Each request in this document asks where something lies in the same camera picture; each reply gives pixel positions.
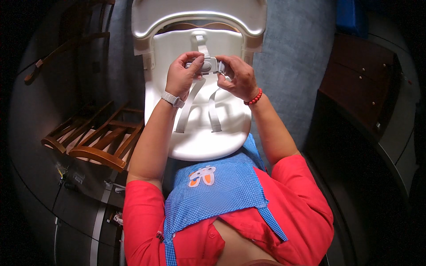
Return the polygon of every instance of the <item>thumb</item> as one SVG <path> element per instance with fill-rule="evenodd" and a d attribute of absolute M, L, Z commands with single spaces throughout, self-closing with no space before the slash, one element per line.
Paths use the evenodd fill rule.
<path fill-rule="evenodd" d="M 204 56 L 200 55 L 192 62 L 188 70 L 191 72 L 192 75 L 194 75 L 195 72 L 197 72 L 197 70 L 199 70 L 202 67 L 203 63 L 204 63 Z"/>
<path fill-rule="evenodd" d="M 233 87 L 233 84 L 226 80 L 224 75 L 217 73 L 217 86 L 225 91 L 229 91 Z"/>

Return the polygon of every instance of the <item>wooden cabinet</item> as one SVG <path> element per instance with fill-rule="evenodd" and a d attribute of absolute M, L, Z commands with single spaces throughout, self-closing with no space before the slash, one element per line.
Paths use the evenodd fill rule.
<path fill-rule="evenodd" d="M 400 82 L 401 66 L 393 51 L 337 34 L 319 91 L 379 140 L 392 115 Z"/>

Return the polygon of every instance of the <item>red beaded bracelet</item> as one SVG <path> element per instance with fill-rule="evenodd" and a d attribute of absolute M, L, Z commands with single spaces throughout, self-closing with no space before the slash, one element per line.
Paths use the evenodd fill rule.
<path fill-rule="evenodd" d="M 260 99 L 260 97 L 262 96 L 262 89 L 261 88 L 259 88 L 259 94 L 253 99 L 253 100 L 251 100 L 250 102 L 244 102 L 244 104 L 245 105 L 250 105 L 250 104 L 253 104 L 253 103 L 255 103 L 255 102 L 257 102 L 257 101 L 259 101 L 259 99 Z"/>

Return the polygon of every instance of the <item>wooden chair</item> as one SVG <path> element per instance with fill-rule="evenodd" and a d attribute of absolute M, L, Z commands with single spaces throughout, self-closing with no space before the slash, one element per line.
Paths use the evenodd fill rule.
<path fill-rule="evenodd" d="M 90 15 L 91 19 L 91 8 L 96 4 L 102 4 L 101 14 L 99 15 L 99 32 L 89 34 L 88 36 L 83 36 L 86 17 L 87 15 Z M 108 16 L 109 21 L 114 4 L 115 0 L 90 0 L 77 1 L 75 4 L 69 7 L 61 16 L 58 33 L 59 47 L 51 52 L 47 57 L 37 61 L 33 72 L 24 78 L 24 83 L 26 85 L 31 85 L 40 74 L 42 67 L 50 63 L 59 54 L 70 49 L 75 49 L 83 44 L 89 43 L 94 39 L 107 38 L 109 40 L 109 32 L 102 32 L 102 28 L 104 24 L 105 7 L 106 5 L 111 5 Z"/>
<path fill-rule="evenodd" d="M 67 146 L 78 137 L 80 137 L 81 140 L 81 138 L 94 126 L 99 115 L 111 104 L 112 101 L 100 109 L 93 106 L 92 103 L 86 104 L 75 115 L 60 124 L 43 138 L 41 144 L 65 154 Z"/>
<path fill-rule="evenodd" d="M 122 105 L 101 127 L 71 149 L 69 155 L 94 160 L 119 172 L 123 171 L 127 164 L 123 157 L 132 153 L 145 125 L 143 111 L 126 108 L 127 104 Z M 139 114 L 141 121 L 131 123 L 116 120 L 120 115 L 124 117 L 125 113 Z"/>

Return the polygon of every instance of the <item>red shirt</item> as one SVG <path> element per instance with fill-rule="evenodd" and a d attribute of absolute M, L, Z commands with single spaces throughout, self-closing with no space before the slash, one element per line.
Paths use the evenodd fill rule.
<path fill-rule="evenodd" d="M 262 170 L 254 170 L 269 200 L 268 207 L 288 241 L 281 242 L 254 207 L 220 218 L 282 264 L 318 265 L 333 239 L 333 215 L 305 159 L 300 155 L 281 159 L 272 178 Z M 216 218 L 176 233 L 173 244 L 178 265 L 216 264 L 225 246 L 213 225 Z M 166 266 L 162 242 L 164 197 L 160 190 L 144 181 L 128 183 L 123 221 L 127 264 Z"/>

